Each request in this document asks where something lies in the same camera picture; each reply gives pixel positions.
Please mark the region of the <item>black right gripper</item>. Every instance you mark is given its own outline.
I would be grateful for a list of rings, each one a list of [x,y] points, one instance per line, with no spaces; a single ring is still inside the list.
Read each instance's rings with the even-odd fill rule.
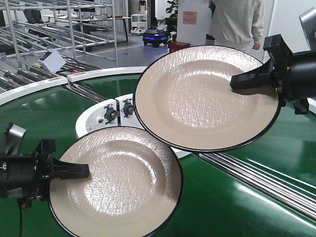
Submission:
[[[268,52],[270,60],[256,69],[232,76],[231,88],[271,86],[272,76],[277,92],[293,104],[295,114],[308,114],[308,98],[316,96],[316,51],[293,53],[280,34],[266,37],[263,49]]]

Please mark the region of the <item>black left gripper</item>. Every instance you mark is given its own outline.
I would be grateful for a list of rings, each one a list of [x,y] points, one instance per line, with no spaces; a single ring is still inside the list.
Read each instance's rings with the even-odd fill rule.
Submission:
[[[0,155],[0,197],[16,198],[22,207],[31,207],[34,200],[47,201],[51,155],[55,140],[42,139],[34,152]],[[52,178],[82,179],[90,176],[88,164],[52,160]]]

